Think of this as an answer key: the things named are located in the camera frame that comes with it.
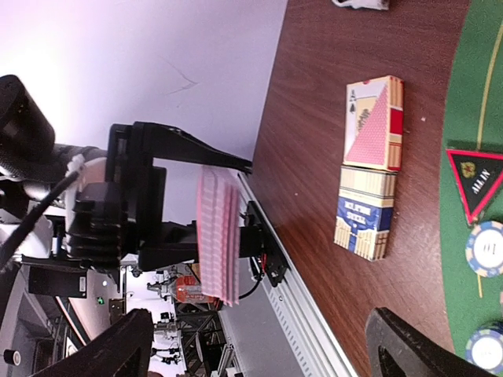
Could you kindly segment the pink backed card deck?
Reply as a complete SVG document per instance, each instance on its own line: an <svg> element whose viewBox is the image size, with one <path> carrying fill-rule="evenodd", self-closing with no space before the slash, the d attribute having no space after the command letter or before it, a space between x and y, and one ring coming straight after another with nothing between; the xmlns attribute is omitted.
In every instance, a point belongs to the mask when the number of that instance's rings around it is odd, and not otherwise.
<svg viewBox="0 0 503 377"><path fill-rule="evenodd" d="M202 293L228 306L239 302L240 187L224 168L201 169L196 233Z"/></svg>

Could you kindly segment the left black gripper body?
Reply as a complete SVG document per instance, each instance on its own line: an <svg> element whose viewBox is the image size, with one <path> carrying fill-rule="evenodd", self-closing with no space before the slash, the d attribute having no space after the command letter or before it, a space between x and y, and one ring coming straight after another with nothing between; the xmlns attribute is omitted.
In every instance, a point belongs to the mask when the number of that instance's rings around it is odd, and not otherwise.
<svg viewBox="0 0 503 377"><path fill-rule="evenodd" d="M105 179L87 183L75 199L68 255L87 268L119 267L160 230L167 171L153 160L163 126L115 124L108 139Z"/></svg>

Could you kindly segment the blue pink chips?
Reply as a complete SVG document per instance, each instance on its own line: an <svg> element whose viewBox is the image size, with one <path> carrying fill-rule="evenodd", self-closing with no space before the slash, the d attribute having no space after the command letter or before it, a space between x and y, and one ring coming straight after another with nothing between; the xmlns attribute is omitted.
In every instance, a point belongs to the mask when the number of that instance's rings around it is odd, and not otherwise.
<svg viewBox="0 0 503 377"><path fill-rule="evenodd" d="M472 229L465 256L477 275L492 278L502 274L502 242L502 224L498 221L484 221Z"/></svg>

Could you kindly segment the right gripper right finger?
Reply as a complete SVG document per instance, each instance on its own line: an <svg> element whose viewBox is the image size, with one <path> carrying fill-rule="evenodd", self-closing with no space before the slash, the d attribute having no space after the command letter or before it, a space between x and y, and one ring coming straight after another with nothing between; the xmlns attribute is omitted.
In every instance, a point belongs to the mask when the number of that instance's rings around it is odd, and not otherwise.
<svg viewBox="0 0 503 377"><path fill-rule="evenodd" d="M387 308L365 326L372 376L496 376L434 343Z"/></svg>

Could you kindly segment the blue green chip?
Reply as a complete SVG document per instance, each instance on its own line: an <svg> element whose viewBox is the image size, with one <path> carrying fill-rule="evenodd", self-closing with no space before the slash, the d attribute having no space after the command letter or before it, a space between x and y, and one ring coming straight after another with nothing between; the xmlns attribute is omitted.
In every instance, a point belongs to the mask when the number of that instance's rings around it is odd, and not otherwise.
<svg viewBox="0 0 503 377"><path fill-rule="evenodd" d="M502 322L493 321L479 327L465 347L465 360L485 371L502 373Z"/></svg>

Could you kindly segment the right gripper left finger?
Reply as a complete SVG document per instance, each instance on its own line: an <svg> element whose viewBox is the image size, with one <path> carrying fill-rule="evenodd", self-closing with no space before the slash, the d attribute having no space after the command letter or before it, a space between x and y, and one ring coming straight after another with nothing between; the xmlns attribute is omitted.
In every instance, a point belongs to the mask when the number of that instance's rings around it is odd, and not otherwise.
<svg viewBox="0 0 503 377"><path fill-rule="evenodd" d="M133 309L70 357L40 376L147 376L153 342L152 315Z"/></svg>

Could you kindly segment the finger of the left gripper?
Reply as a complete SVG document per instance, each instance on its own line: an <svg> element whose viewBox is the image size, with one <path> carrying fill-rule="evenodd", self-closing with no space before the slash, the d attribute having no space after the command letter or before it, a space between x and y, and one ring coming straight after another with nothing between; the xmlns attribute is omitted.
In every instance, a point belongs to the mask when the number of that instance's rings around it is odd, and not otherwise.
<svg viewBox="0 0 503 377"><path fill-rule="evenodd" d="M175 126L135 122L141 151L153 158L252 172L252 161L218 150Z"/></svg>
<svg viewBox="0 0 503 377"><path fill-rule="evenodd" d="M260 227L240 227L239 236L239 258L261 254L263 236ZM199 261L195 221L188 225L163 222L159 229L141 242L138 249L138 268L141 271L157 271L191 260Z"/></svg>

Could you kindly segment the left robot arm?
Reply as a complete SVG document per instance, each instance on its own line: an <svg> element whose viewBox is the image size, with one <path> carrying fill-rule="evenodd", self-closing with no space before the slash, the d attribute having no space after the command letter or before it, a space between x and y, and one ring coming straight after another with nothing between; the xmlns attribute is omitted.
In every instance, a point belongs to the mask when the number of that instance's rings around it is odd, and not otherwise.
<svg viewBox="0 0 503 377"><path fill-rule="evenodd" d="M1 266L44 211L65 198L68 245L38 266L116 276L137 254L141 267L161 269L197 259L199 224L162 222L166 172L154 159L250 173L251 162L219 151L179 128L159 123L115 124L108 149L59 145L53 127L15 75L1 79L1 176L9 182L2 208L20 220L1 248Z"/></svg>

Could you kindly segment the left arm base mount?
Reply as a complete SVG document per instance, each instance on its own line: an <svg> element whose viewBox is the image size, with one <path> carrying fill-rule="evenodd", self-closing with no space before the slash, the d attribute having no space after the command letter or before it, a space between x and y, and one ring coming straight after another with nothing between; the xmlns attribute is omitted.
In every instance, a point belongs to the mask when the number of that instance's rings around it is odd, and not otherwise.
<svg viewBox="0 0 503 377"><path fill-rule="evenodd" d="M244 225L240 227L240 257L258 258L260 269L267 275L270 285L277 287L283 282L289 265L274 229L268 225L266 216L254 200L247 202L241 218Z"/></svg>

